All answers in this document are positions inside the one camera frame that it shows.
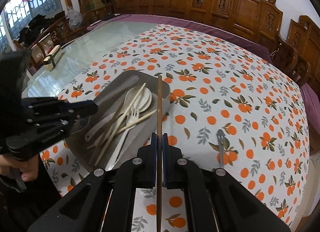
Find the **person's left hand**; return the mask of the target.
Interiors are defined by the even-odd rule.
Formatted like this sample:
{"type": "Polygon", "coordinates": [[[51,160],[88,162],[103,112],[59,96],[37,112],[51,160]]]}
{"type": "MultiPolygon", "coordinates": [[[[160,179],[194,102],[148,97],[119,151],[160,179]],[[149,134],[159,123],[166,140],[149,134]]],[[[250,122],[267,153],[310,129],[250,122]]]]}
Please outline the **person's left hand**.
{"type": "Polygon", "coordinates": [[[9,177],[10,169],[20,170],[21,178],[24,182],[37,179],[39,172],[39,157],[34,156],[26,162],[19,162],[12,155],[1,155],[1,175],[9,177]]]}

